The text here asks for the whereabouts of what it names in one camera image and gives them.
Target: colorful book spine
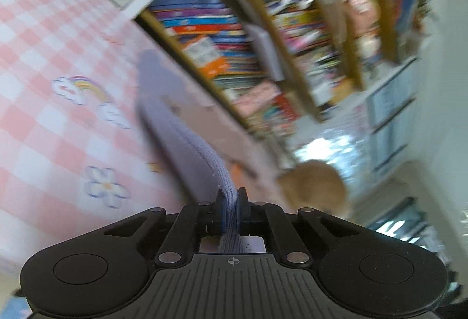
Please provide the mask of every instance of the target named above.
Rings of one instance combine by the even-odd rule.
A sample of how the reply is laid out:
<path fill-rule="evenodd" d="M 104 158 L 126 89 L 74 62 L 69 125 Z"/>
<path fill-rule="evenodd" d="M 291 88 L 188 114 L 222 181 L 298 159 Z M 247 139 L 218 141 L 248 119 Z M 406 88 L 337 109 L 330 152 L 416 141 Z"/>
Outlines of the colorful book spine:
<path fill-rule="evenodd" d="M 418 0 L 396 0 L 397 20 L 396 31 L 399 35 L 408 33 L 413 23 Z"/>
<path fill-rule="evenodd" d="M 231 68 L 228 67 L 223 71 L 223 75 L 258 75 L 265 76 L 265 73 L 260 70 L 250 70 L 249 68 Z"/>
<path fill-rule="evenodd" d="M 181 4 L 220 4 L 221 0 L 154 0 L 150 7 Z"/>
<path fill-rule="evenodd" d="M 222 89 L 252 88 L 263 79 L 262 75 L 219 75 L 214 78 L 214 83 Z"/>
<path fill-rule="evenodd" d="M 177 26 L 191 26 L 191 25 L 195 25 L 195 26 L 196 25 L 228 25 L 228 24 L 236 24 L 238 22 L 239 20 L 237 19 L 237 17 L 230 17 L 230 18 L 171 19 L 168 21 L 162 21 L 161 23 L 165 27 L 177 27 Z"/>
<path fill-rule="evenodd" d="M 171 11 L 171 10 L 191 10 L 191 9 L 225 9 L 224 4 L 180 4 L 163 5 L 149 7 L 149 11 Z"/>
<path fill-rule="evenodd" d="M 294 27 L 292 29 L 282 30 L 281 32 L 286 38 L 296 38 L 312 30 L 324 30 L 324 29 L 326 29 L 326 25 L 324 23 L 318 23 L 315 25 L 301 25 L 301 26 Z"/>
<path fill-rule="evenodd" d="M 210 35 L 211 40 L 218 43 L 250 43 L 245 35 L 226 37 L 224 35 Z"/>
<path fill-rule="evenodd" d="M 226 57 L 241 57 L 241 58 L 256 58 L 257 55 L 253 52 L 241 52 L 241 51 L 223 51 L 223 55 Z"/>
<path fill-rule="evenodd" d="M 192 9 L 192 10 L 172 10 L 156 13 L 156 18 L 160 21 L 182 18 L 207 18 L 207 17 L 234 17 L 231 9 Z"/>
<path fill-rule="evenodd" d="M 226 58 L 229 63 L 241 64 L 243 66 L 251 66 L 258 64 L 257 58 Z"/>
<path fill-rule="evenodd" d="M 244 33 L 241 24 L 231 25 L 192 25 L 192 26 L 177 26 L 169 27 L 171 33 L 175 34 L 219 34 L 219 35 L 242 35 Z M 238 31 L 236 33 L 226 34 L 228 31 Z"/>
<path fill-rule="evenodd" d="M 321 21 L 322 18 L 320 16 L 320 11 L 317 9 L 278 14 L 273 19 L 273 23 L 276 27 L 294 27 L 298 25 L 320 23 Z"/>
<path fill-rule="evenodd" d="M 216 47 L 221 51 L 245 51 L 251 50 L 249 45 L 242 44 L 217 44 Z"/>
<path fill-rule="evenodd" d="M 330 39 L 326 39 L 326 40 L 321 40 L 319 42 L 314 42 L 312 43 L 311 45 L 307 46 L 305 49 L 299 51 L 296 53 L 297 56 L 301 56 L 301 55 L 304 55 L 304 54 L 307 54 L 308 52 L 310 52 L 311 50 L 315 50 L 317 49 L 318 47 L 321 47 L 321 46 L 326 46 L 326 45 L 329 45 L 330 44 Z"/>
<path fill-rule="evenodd" d="M 241 64 L 241 63 L 236 63 L 235 61 L 233 61 L 233 62 L 230 62 L 229 65 L 230 65 L 230 68 L 233 70 L 251 70 L 251 71 L 261 72 L 261 69 L 258 66 L 258 63 Z"/>

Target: orange object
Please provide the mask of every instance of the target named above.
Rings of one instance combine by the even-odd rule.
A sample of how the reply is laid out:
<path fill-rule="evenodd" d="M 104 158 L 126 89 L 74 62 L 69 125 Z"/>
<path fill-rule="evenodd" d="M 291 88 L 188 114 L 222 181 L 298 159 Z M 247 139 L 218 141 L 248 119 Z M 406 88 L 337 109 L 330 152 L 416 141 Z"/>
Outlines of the orange object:
<path fill-rule="evenodd" d="M 207 78 L 211 79 L 229 68 L 229 63 L 206 35 L 189 40 L 183 50 Z"/>
<path fill-rule="evenodd" d="M 220 31 L 241 30 L 240 23 L 219 24 L 219 25 L 188 25 L 176 26 L 168 28 L 169 31 L 174 31 L 177 34 L 218 34 Z"/>

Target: pink checkered bedsheet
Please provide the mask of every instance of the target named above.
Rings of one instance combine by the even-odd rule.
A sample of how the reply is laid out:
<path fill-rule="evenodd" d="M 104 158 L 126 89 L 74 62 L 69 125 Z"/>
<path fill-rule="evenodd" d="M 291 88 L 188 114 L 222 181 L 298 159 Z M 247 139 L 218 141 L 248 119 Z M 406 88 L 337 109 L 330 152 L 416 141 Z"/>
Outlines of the pink checkered bedsheet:
<path fill-rule="evenodd" d="M 0 258 L 184 205 L 136 116 L 145 49 L 108 0 L 0 0 Z"/>

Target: purple strap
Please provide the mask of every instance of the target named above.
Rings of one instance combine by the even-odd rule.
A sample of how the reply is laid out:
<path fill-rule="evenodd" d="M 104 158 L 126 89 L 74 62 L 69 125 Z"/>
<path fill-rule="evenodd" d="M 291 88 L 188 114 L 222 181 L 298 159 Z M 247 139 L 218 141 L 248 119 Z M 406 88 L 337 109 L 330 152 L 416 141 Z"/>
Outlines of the purple strap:
<path fill-rule="evenodd" d="M 184 186 L 195 201 L 214 201 L 219 189 L 226 199 L 222 253 L 240 253 L 237 234 L 237 191 L 224 162 L 203 138 L 192 132 L 164 103 L 192 105 L 183 81 L 172 73 L 158 51 L 140 55 L 138 69 L 141 113 L 158 138 Z"/>

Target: metal pin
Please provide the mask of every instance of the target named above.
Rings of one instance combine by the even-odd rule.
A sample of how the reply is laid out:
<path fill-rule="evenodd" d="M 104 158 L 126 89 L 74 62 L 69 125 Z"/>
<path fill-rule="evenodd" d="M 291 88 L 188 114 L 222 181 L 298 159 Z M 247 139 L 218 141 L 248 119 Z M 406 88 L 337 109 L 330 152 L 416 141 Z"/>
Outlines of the metal pin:
<path fill-rule="evenodd" d="M 174 251 L 166 251 L 164 253 L 161 253 L 158 257 L 158 260 L 160 262 L 164 262 L 165 264 L 173 264 L 180 261 L 180 259 L 180 254 Z"/>
<path fill-rule="evenodd" d="M 286 259 L 293 264 L 303 264 L 309 261 L 309 256 L 301 251 L 293 251 L 286 256 Z"/>

